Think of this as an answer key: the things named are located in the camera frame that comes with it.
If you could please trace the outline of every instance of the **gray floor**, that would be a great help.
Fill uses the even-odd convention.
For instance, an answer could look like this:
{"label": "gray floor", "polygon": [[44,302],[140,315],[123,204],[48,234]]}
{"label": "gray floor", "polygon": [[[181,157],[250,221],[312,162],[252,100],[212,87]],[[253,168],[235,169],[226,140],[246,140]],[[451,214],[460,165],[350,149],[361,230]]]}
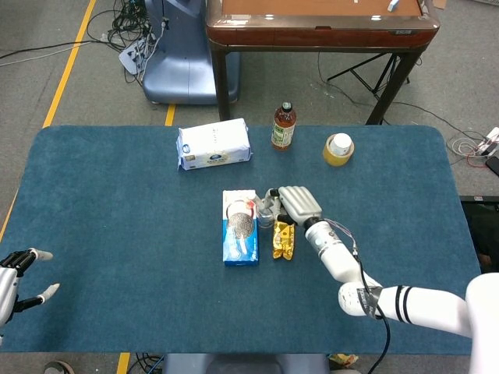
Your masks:
{"label": "gray floor", "polygon": [[[98,1],[94,14],[112,7],[112,0]],[[0,55],[11,50],[73,41],[87,7],[87,0],[63,2],[16,0],[0,2]],[[447,119],[460,129],[488,133],[499,125],[499,7],[472,0],[451,0],[439,12],[441,30],[423,64],[411,74],[398,101],[418,104]],[[107,32],[110,19],[92,25],[95,35]],[[36,53],[1,60],[33,57]],[[12,202],[23,173],[33,137],[40,130],[69,52],[35,62],[0,68],[0,223]],[[322,54],[324,76],[353,65],[366,55]],[[361,69],[374,82],[383,62]],[[373,98],[353,76],[335,84],[355,101],[373,104]],[[284,99],[295,104],[300,125],[359,124],[371,107],[353,105],[333,87],[325,86],[317,73],[317,54],[243,55],[242,92],[232,107],[234,115],[249,125],[268,124],[274,109]],[[163,125],[165,105],[153,105],[136,84],[123,80],[117,54],[101,45],[80,49],[62,95],[53,125]],[[215,122],[216,107],[177,107],[174,125]],[[431,125],[445,139],[456,131],[418,109],[392,105],[386,119],[394,124]],[[462,195],[499,195],[499,178],[488,169],[471,168],[466,162],[452,166]],[[118,355],[1,355],[0,374],[40,372],[44,363],[58,357],[71,361],[78,373],[115,372]],[[363,358],[358,367],[367,370],[373,358]],[[380,372],[464,373],[466,357],[389,356]]]}

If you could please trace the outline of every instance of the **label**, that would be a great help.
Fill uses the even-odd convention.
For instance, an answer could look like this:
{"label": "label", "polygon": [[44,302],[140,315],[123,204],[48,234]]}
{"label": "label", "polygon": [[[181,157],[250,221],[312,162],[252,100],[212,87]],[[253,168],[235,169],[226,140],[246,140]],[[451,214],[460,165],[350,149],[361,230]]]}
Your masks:
{"label": "label", "polygon": [[366,316],[376,319],[377,301],[380,298],[382,290],[382,287],[369,287],[369,290],[357,288],[357,296]]}
{"label": "label", "polygon": [[272,129],[272,143],[275,146],[289,146],[291,144],[291,138],[295,131],[295,125],[290,127],[282,127],[276,121],[274,121],[274,126]]}

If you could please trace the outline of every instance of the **blue carpet surface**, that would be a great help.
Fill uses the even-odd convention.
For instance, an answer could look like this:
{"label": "blue carpet surface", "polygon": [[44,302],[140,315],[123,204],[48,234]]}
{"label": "blue carpet surface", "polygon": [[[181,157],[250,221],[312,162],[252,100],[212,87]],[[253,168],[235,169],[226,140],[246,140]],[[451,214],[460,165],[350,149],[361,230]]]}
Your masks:
{"label": "blue carpet surface", "polygon": [[[342,168],[322,159],[347,132]],[[20,297],[51,283],[47,304],[14,316],[4,351],[380,352],[382,322],[347,316],[338,284],[297,230],[293,261],[274,261],[260,230],[260,264],[221,257],[221,193],[304,185],[325,217],[354,233],[366,272],[464,296],[479,274],[440,134],[425,126],[298,127],[271,148],[252,127],[250,162],[177,171],[177,129],[61,126],[31,148],[2,254],[51,251]],[[391,322],[391,353],[467,354],[470,341]]]}

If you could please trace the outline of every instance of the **white box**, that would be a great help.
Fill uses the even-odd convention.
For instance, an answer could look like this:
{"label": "white box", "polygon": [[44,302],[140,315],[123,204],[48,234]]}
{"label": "white box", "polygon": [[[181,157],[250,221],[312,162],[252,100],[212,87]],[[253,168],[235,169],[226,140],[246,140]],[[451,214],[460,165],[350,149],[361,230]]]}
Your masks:
{"label": "white box", "polygon": [[185,170],[249,161],[251,146],[244,119],[179,129],[179,167]]}

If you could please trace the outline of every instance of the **bottle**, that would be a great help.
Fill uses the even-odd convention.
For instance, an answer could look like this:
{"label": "bottle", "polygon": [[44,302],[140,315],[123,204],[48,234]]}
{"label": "bottle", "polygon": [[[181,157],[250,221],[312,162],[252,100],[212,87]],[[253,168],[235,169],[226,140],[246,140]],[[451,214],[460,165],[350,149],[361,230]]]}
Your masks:
{"label": "bottle", "polygon": [[291,145],[291,139],[295,131],[296,113],[293,105],[289,102],[275,111],[274,126],[272,128],[272,146],[276,150],[287,150]]}

